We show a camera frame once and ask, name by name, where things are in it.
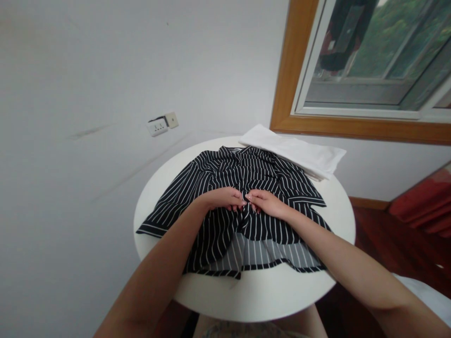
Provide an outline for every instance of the red object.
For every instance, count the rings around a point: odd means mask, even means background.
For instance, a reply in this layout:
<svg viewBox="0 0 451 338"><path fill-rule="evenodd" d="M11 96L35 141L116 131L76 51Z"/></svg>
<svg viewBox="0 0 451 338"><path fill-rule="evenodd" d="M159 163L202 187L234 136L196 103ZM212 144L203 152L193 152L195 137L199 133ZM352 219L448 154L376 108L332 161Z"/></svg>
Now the red object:
<svg viewBox="0 0 451 338"><path fill-rule="evenodd" d="M394 200L389 213L411 228L451 237L451 166L440 169Z"/></svg>

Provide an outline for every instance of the electrical outlet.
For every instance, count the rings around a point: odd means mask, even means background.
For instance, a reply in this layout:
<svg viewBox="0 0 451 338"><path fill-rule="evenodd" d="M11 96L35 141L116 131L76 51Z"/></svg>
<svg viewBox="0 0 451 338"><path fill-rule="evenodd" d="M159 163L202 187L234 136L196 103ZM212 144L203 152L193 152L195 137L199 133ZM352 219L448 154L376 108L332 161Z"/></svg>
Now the electrical outlet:
<svg viewBox="0 0 451 338"><path fill-rule="evenodd" d="M150 135L152 135L152 137L158 136L168 131L166 121L163 118L147 122L147 129L149 129L149 133Z"/></svg>
<svg viewBox="0 0 451 338"><path fill-rule="evenodd" d="M167 113L164 117L166 117L166 121L168 123L169 128L175 128L179 125L179 122L177 121L177 117L175 116L175 113Z"/></svg>

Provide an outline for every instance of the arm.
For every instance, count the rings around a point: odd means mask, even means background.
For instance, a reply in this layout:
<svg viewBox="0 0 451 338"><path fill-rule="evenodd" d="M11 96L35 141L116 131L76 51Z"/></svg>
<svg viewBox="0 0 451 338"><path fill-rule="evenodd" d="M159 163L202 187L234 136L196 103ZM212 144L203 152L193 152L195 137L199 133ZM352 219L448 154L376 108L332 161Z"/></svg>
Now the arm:
<svg viewBox="0 0 451 338"><path fill-rule="evenodd" d="M254 211L286 221L334 278L365 305L388 337L449 337L451 330L373 258L290 208L270 192L246 195Z"/></svg>
<svg viewBox="0 0 451 338"><path fill-rule="evenodd" d="M149 337L177 290L207 212L245 204L231 187L196 198L138 266L94 337Z"/></svg>

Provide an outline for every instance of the folded white cloth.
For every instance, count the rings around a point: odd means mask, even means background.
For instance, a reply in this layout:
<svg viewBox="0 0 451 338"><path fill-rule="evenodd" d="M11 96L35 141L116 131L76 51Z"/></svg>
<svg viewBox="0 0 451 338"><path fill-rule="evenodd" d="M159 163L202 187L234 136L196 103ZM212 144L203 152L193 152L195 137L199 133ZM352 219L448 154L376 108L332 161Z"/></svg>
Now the folded white cloth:
<svg viewBox="0 0 451 338"><path fill-rule="evenodd" d="M277 135L261 124L244 134L239 142L279 155L302 167L312 179L330 179L346 150L332 146L313 145L296 138Z"/></svg>

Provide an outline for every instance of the striped shirt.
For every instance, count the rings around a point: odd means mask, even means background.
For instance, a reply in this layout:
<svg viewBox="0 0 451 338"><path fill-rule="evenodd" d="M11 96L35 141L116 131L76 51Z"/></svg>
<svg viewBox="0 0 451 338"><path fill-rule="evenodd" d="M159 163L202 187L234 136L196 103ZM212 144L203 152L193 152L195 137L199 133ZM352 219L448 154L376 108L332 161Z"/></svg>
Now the striped shirt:
<svg viewBox="0 0 451 338"><path fill-rule="evenodd" d="M330 230L311 208L325 207L304 171L279 156L254 147L204 151L173 180L138 234L162 237L199 195L231 186L243 197L252 189L272 192L281 201ZM190 252L185 273L231 276L282 262L299 272L324 269L315 253L284 221L248 204L242 212L217 208L206 215Z"/></svg>

